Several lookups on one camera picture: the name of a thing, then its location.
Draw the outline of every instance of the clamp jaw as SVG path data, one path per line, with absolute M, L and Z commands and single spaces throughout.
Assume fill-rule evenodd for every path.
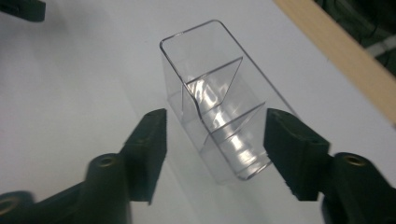
M 0 0 L 0 11 L 27 21 L 43 21 L 46 3 L 38 0 Z
M 166 154 L 166 110 L 147 113 L 120 153 L 93 159 L 85 181 L 35 203 L 27 191 L 0 195 L 0 223 L 132 223 L 130 201 L 151 203 Z
M 396 223 L 396 189 L 362 156 L 328 155 L 330 143 L 292 114 L 268 109 L 268 156 L 299 201 L 324 194 L 327 224 Z

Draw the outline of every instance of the clear plastic box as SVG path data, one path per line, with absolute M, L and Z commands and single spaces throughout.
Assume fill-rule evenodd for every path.
M 269 165 L 266 110 L 293 111 L 227 28 L 208 21 L 160 48 L 169 104 L 215 179 L 248 180 Z

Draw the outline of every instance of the transparent plastic container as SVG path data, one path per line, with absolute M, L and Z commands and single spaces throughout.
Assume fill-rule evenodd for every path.
M 208 21 L 160 48 L 169 104 L 215 179 L 248 180 L 270 164 L 266 110 L 293 111 L 227 28 Z

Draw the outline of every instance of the wooden board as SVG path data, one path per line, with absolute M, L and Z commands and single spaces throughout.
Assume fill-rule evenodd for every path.
M 312 0 L 276 4 L 332 63 L 396 124 L 396 79 Z

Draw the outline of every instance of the white table surface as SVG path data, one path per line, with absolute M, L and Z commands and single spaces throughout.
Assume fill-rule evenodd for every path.
M 166 101 L 160 41 L 211 19 L 229 28 L 305 123 L 370 159 L 396 185 L 396 132 L 270 0 L 47 0 L 46 20 L 0 13 L 0 194 L 40 201 L 118 152 L 141 117 L 168 108 L 168 155 L 134 223 L 323 223 L 274 166 L 216 185 Z

